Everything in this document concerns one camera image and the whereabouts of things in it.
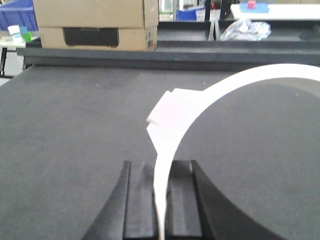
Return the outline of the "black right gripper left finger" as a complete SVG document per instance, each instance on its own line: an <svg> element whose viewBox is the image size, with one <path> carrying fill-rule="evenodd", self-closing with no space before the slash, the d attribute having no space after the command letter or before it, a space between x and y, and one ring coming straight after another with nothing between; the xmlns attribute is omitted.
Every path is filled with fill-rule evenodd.
<svg viewBox="0 0 320 240"><path fill-rule="evenodd" d="M83 240L157 240L153 167L125 161L118 181Z"/></svg>

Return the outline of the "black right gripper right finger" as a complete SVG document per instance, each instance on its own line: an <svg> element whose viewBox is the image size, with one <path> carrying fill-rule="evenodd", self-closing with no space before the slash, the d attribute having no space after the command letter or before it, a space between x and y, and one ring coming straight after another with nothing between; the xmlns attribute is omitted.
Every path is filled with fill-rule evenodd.
<svg viewBox="0 0 320 240"><path fill-rule="evenodd" d="M174 160L165 215L167 240L279 240L236 207L195 160Z"/></svg>

